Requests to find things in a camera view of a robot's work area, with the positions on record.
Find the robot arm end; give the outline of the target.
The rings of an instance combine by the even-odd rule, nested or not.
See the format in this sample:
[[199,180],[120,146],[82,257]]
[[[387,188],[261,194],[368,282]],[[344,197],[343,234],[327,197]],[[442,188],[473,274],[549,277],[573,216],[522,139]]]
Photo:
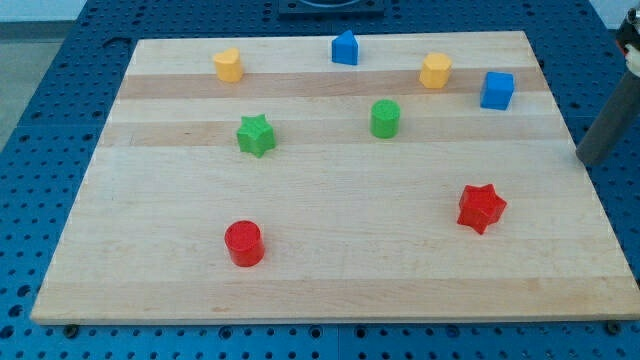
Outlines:
[[639,6],[631,7],[618,30],[616,43],[625,57],[627,69],[639,76]]

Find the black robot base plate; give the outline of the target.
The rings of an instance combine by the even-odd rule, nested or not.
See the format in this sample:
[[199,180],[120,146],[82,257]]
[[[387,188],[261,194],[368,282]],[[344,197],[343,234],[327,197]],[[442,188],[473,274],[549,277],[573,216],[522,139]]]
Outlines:
[[280,18],[383,15],[385,0],[277,0]]

